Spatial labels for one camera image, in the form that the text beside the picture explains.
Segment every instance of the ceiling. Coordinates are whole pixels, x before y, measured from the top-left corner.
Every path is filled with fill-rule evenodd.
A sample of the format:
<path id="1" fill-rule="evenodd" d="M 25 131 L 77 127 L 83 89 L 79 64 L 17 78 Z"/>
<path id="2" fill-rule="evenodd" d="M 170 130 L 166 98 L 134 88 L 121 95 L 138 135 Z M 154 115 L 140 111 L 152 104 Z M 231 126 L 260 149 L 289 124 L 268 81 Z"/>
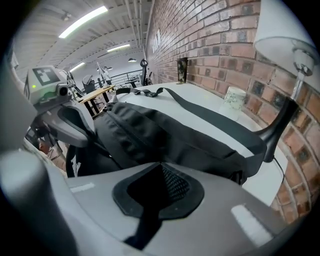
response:
<path id="1" fill-rule="evenodd" d="M 103 62 L 117 56 L 142 51 L 146 43 L 152 0 L 44 0 L 21 26 L 14 39 L 14 52 L 19 66 L 17 75 L 24 80 L 31 67 L 53 65 L 70 70 L 81 62 Z M 132 25 L 126 2 L 131 10 Z M 91 11 L 105 6 L 108 11 L 87 21 L 66 38 L 59 35 L 75 21 Z M 111 48 L 130 47 L 107 53 Z"/>

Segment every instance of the white table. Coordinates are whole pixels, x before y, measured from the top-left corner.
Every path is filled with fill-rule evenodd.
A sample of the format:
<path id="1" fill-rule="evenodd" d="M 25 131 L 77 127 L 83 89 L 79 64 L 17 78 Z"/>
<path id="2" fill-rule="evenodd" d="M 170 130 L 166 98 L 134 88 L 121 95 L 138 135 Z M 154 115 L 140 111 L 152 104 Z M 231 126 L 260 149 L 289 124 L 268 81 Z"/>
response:
<path id="1" fill-rule="evenodd" d="M 175 82 L 154 84 L 145 86 L 143 89 L 156 92 L 160 87 L 170 88 L 185 100 L 215 112 L 218 112 L 219 107 L 223 102 L 223 99 L 214 95 L 213 93 L 189 83 L 181 85 L 176 84 Z M 202 120 L 200 117 L 197 117 L 182 108 L 166 90 L 163 90 L 163 93 L 154 98 L 144 96 L 143 94 L 134 95 L 133 93 L 130 93 L 119 95 L 118 100 L 120 102 L 128 102 L 145 108 L 158 110 L 176 119 L 185 126 L 223 142 L 230 148 L 237 150 L 244 157 L 252 156 L 252 153 L 238 141 L 208 122 Z M 257 125 L 243 112 L 241 113 L 237 122 L 251 131 L 257 131 L 261 129 L 259 125 Z M 278 160 L 283 171 L 285 172 L 288 160 L 278 147 L 275 151 L 275 158 Z M 275 161 L 271 163 L 263 162 L 258 173 L 253 177 L 248 178 L 242 187 L 256 198 L 264 202 L 266 205 L 270 206 L 280 188 L 282 178 L 283 174 Z"/>

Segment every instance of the mug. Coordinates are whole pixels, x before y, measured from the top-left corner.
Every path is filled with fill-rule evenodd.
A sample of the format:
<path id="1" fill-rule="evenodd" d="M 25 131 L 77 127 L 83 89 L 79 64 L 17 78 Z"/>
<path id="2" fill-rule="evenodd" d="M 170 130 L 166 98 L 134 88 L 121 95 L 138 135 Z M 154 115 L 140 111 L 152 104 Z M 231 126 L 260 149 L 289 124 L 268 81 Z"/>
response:
<path id="1" fill-rule="evenodd" d="M 237 121 L 242 111 L 242 106 L 245 103 L 245 98 L 246 92 L 244 90 L 230 86 L 219 108 L 219 114 L 233 121 Z"/>

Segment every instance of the black backpack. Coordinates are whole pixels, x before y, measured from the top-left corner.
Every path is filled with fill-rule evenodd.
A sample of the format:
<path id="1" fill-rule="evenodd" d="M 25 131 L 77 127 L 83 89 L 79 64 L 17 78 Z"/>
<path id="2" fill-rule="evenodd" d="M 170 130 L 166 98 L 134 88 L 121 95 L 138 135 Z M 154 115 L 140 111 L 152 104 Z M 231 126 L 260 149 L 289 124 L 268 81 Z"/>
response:
<path id="1" fill-rule="evenodd" d="M 144 92 L 145 96 L 156 97 L 163 89 L 184 109 L 236 139 L 253 156 L 245 158 L 220 141 L 157 110 L 113 102 L 107 103 L 104 114 L 94 120 L 95 135 L 87 132 L 90 145 L 69 147 L 66 156 L 68 177 L 109 173 L 151 162 L 181 165 L 231 179 L 240 185 L 258 172 L 267 146 L 257 135 L 233 120 L 186 101 L 168 88 L 159 88 L 157 92 L 121 88 L 116 95 Z"/>

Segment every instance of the bag strap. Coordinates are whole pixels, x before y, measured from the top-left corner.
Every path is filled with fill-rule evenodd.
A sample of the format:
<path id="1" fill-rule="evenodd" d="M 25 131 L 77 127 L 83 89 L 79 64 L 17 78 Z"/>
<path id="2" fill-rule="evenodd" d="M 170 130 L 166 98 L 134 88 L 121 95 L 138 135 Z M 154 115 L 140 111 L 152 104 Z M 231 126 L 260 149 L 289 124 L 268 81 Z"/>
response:
<path id="1" fill-rule="evenodd" d="M 217 127 L 219 130 L 228 134 L 230 137 L 234 138 L 236 141 L 245 146 L 250 152 L 253 153 L 252 156 L 246 157 L 247 164 L 247 176 L 251 177 L 255 175 L 264 161 L 267 145 L 264 141 L 257 136 L 255 133 L 242 126 L 241 124 L 217 113 L 211 111 L 203 106 L 199 106 L 197 104 L 191 103 L 184 98 L 180 97 L 173 90 L 165 87 L 160 87 L 156 92 L 152 92 L 148 89 L 138 90 L 135 88 L 120 88 L 116 90 L 114 101 L 117 102 L 117 95 L 120 94 L 129 94 L 134 93 L 135 95 L 139 95 L 141 92 L 144 93 L 147 97 L 156 97 L 161 94 L 163 90 L 166 90 L 173 99 L 185 110 L 190 113 L 196 115 L 197 117 L 205 120 L 209 124 Z"/>

